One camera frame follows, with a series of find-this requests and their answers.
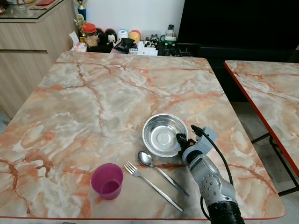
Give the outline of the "round steel bowl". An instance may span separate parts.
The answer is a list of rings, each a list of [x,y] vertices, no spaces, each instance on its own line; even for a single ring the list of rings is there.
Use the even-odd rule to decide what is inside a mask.
[[[176,156],[181,150],[177,134],[190,136],[185,123],[168,113],[153,115],[142,128],[142,140],[148,151],[165,158]]]

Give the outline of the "marble table with red edge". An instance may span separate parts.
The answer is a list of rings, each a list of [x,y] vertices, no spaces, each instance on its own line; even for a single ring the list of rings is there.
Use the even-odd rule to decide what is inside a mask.
[[[224,64],[267,128],[269,143],[294,184],[278,195],[297,192],[298,169],[290,153],[299,144],[299,63],[227,60]]]

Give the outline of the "light wooden cabinet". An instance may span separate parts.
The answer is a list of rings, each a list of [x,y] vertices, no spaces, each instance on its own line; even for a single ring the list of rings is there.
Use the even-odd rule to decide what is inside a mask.
[[[55,0],[48,9],[33,6],[9,6],[0,14],[0,110],[9,118],[72,48],[69,34],[76,30],[72,0]]]

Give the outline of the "black pouch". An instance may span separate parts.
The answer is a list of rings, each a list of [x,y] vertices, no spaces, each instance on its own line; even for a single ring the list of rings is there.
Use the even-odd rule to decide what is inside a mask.
[[[135,45],[134,39],[121,38],[118,43],[114,46],[117,51],[128,53]]]

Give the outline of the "black television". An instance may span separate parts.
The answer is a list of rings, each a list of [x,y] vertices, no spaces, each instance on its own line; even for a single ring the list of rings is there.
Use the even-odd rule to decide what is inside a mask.
[[[185,0],[178,41],[240,49],[296,49],[293,0]]]

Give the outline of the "black mouse figure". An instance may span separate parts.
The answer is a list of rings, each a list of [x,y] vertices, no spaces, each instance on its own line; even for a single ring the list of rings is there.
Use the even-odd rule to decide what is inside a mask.
[[[107,28],[105,31],[96,28],[96,32],[98,34],[98,47],[103,47],[107,45],[114,46],[117,42],[117,32],[113,30],[113,28]]]

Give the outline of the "steel spoon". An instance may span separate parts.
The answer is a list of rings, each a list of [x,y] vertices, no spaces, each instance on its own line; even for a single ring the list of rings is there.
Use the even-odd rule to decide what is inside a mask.
[[[190,196],[190,194],[188,194],[188,192],[186,192],[186,190],[184,190],[184,188],[182,188],[181,185],[179,185],[179,183],[175,180],[173,180],[173,178],[170,177],[170,175],[168,175],[167,173],[165,173],[162,169],[160,169],[159,167],[157,167],[154,164],[154,160],[152,158],[152,156],[150,155],[149,152],[146,151],[139,151],[137,152],[137,160],[140,162],[140,164],[142,164],[143,166],[146,167],[152,167],[155,168],[157,171],[159,171],[160,173],[162,173],[162,175],[175,187],[177,188],[177,190],[179,190],[182,194],[184,194],[185,196]]]

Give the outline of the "white box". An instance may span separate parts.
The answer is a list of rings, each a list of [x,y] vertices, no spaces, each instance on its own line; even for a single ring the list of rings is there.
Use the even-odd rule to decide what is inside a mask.
[[[146,47],[146,42],[147,41],[139,41],[136,44],[137,55],[146,55],[146,56],[157,56],[158,55],[158,50],[155,47],[151,47],[151,45]]]

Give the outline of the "yellow round figure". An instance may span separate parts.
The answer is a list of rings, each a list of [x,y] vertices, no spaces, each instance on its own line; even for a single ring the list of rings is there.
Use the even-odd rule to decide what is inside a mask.
[[[141,33],[139,30],[131,30],[128,35],[129,39],[133,39],[135,42],[139,42],[141,40]]]

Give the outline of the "gold trophy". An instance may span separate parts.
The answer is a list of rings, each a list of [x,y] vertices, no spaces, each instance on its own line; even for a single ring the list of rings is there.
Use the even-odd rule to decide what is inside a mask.
[[[83,27],[83,24],[87,22],[87,8],[85,4],[87,0],[73,0],[77,5],[76,24],[79,29]]]

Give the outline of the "jar with red lid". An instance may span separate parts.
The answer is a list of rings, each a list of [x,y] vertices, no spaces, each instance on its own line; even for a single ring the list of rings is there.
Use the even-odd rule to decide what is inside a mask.
[[[88,47],[97,47],[99,38],[96,26],[92,23],[85,23],[82,25],[82,31],[84,34],[84,41]]]

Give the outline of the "white and blue round figure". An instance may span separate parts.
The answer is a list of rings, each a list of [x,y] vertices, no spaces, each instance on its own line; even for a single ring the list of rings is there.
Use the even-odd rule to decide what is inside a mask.
[[[117,31],[117,41],[121,41],[122,38],[128,38],[128,36],[128,31],[123,28]]]

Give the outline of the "white tissue pack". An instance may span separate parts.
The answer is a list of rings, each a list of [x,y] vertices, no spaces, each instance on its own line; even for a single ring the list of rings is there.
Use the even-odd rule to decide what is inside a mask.
[[[69,36],[72,39],[72,48],[70,51],[76,51],[76,52],[86,52],[87,51],[87,44],[84,42],[81,42],[79,39],[79,36],[76,34],[76,32],[72,32],[69,34]]]

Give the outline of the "steel fork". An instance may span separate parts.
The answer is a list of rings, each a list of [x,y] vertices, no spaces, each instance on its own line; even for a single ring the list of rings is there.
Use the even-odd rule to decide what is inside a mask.
[[[184,211],[181,206],[179,206],[175,201],[173,201],[169,196],[167,196],[162,190],[156,187],[147,178],[143,177],[143,175],[141,175],[141,172],[131,162],[127,161],[126,164],[124,164],[124,167],[133,177],[141,178],[143,179],[143,181],[147,182],[148,185],[150,185],[156,192],[158,192],[158,194],[160,194],[160,196],[162,196],[167,202],[173,205],[173,207],[175,207],[175,209],[177,209],[179,212]]]

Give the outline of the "purple plastic cup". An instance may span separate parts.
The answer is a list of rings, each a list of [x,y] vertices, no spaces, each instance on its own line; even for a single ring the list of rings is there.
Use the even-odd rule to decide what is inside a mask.
[[[106,163],[99,166],[91,178],[92,189],[105,200],[114,200],[119,196],[124,175],[117,164]]]

